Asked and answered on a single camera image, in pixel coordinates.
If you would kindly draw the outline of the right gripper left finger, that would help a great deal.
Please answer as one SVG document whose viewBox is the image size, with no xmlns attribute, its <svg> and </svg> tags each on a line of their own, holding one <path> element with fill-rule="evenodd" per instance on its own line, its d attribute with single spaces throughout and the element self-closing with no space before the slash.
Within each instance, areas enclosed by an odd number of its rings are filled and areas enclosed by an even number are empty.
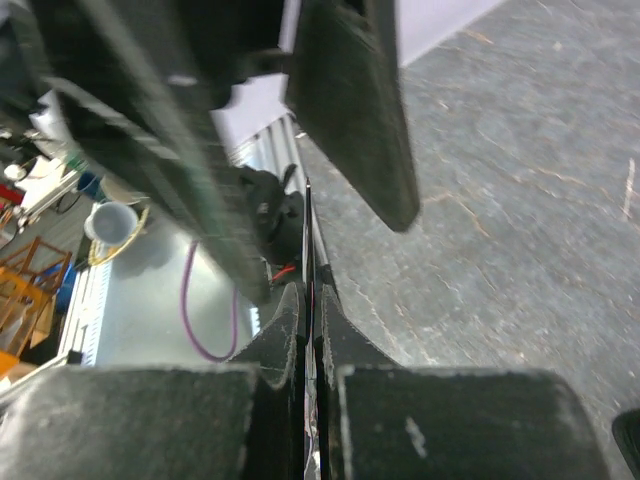
<svg viewBox="0 0 640 480">
<path fill-rule="evenodd" d="M 62 366 L 2 403 L 5 479 L 299 479 L 304 474 L 303 286 L 229 362 Z"/>
</svg>

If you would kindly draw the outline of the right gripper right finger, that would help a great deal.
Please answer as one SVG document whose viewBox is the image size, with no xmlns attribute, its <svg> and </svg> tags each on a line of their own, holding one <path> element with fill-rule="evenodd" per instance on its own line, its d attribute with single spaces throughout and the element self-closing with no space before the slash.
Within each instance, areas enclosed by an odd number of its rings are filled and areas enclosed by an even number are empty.
<svg viewBox="0 0 640 480">
<path fill-rule="evenodd" d="M 605 479 L 570 385 L 541 369 L 403 367 L 315 297 L 325 479 Z"/>
</svg>

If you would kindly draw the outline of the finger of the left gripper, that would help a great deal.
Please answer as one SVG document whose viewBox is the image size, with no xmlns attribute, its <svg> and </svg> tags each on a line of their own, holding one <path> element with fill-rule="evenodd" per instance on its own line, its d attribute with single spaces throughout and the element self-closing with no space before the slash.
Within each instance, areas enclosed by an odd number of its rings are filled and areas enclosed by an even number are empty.
<svg viewBox="0 0 640 480">
<path fill-rule="evenodd" d="M 395 232 L 420 211 L 402 101 L 392 1 L 304 1 L 285 103 Z"/>
<path fill-rule="evenodd" d="M 248 59 L 272 48 L 272 3 L 18 1 L 14 26 L 81 151 L 264 301 L 257 236 L 212 114 L 247 79 Z"/>
</svg>

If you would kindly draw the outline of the silver scissors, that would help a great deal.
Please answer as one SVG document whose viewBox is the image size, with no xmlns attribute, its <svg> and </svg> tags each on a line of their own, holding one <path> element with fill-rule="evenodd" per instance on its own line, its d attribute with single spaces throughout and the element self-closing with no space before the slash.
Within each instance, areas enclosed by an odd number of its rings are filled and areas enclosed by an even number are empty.
<svg viewBox="0 0 640 480">
<path fill-rule="evenodd" d="M 317 404 L 317 365 L 314 347 L 315 325 L 315 280 L 316 251 L 313 233 L 313 205 L 310 179 L 306 179 L 304 192 L 303 223 L 303 280 L 305 285 L 305 433 L 308 437 L 308 450 L 304 464 L 304 479 L 315 479 L 314 456 L 319 447 L 318 404 Z"/>
</svg>

